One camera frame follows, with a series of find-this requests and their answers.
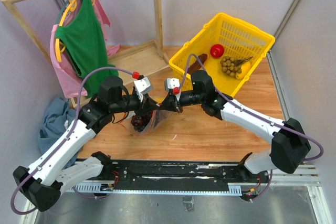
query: red cap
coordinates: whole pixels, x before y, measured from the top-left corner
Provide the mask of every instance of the red cap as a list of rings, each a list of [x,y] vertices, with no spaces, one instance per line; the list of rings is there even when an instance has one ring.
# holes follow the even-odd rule
[[[138,80],[138,78],[140,77],[140,74],[138,72],[133,72],[132,77]]]
[[[173,89],[173,94],[178,94],[180,92],[180,90],[178,89],[178,87]]]

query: yellow fruit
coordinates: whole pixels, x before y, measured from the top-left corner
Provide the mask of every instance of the yellow fruit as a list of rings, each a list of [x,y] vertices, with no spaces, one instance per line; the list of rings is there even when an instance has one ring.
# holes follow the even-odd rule
[[[240,69],[241,69],[241,73],[238,73],[238,72],[236,73],[236,78],[238,80],[243,79],[245,77],[245,75],[250,71],[251,63],[248,61],[248,62],[242,64]]]

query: yellow basket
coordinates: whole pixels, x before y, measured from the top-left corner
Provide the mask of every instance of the yellow basket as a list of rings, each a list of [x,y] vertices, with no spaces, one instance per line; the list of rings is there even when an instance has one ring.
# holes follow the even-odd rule
[[[266,53],[274,44],[275,38],[261,31],[259,28],[241,20],[233,18],[225,13],[218,13],[203,29],[170,59],[169,65],[173,69],[174,77],[182,80],[184,70],[190,54],[208,54],[205,68],[212,77],[216,87],[223,93],[235,96],[243,84],[248,81],[252,72],[256,69]],[[224,46],[224,56],[237,59],[253,57],[250,60],[251,69],[242,80],[230,77],[222,72],[221,58],[213,58],[210,48],[214,44]],[[190,60],[190,66],[196,61],[195,57]],[[182,90],[192,89],[190,74],[182,86]]]

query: pink shirt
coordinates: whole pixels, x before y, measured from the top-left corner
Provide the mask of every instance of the pink shirt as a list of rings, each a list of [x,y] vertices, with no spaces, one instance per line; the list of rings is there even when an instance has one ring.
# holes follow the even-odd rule
[[[81,0],[77,0],[77,8],[73,12],[69,12],[68,16],[64,20],[64,26],[70,24],[73,19],[77,16],[80,7],[81,7]],[[95,14],[97,16],[97,19],[99,23],[101,24],[101,28],[104,34],[105,40],[107,40],[107,33],[106,28],[104,25],[111,26],[111,21],[107,17],[104,9],[102,8],[99,0],[95,0],[93,9],[95,11]],[[66,50],[61,53],[61,59],[62,62],[58,62],[55,55],[55,34],[56,30],[58,28],[58,24],[54,25],[52,27],[51,31],[51,38],[50,38],[50,58],[52,66],[54,67],[54,70],[56,72],[58,81],[62,87],[64,96],[66,98],[72,98],[76,97],[78,95],[78,90],[80,87],[80,84],[82,83],[82,79],[80,79],[76,71],[74,70],[71,61],[69,59],[69,56],[66,53]],[[120,44],[110,47],[106,45],[107,55],[114,55],[120,48]],[[83,89],[81,95],[88,95],[88,92]]]

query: plastic bag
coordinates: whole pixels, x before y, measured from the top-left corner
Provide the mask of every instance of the plastic bag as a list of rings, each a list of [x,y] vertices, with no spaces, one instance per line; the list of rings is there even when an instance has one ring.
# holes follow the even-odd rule
[[[129,116],[123,120],[120,124],[124,126],[131,134],[143,136],[150,132],[153,132],[156,130],[167,118],[169,118],[173,112],[167,111],[167,110],[155,110],[152,112],[152,117],[148,124],[145,126],[145,128],[142,131],[136,131],[131,124],[131,120],[133,116],[135,116],[134,111],[130,112]]]

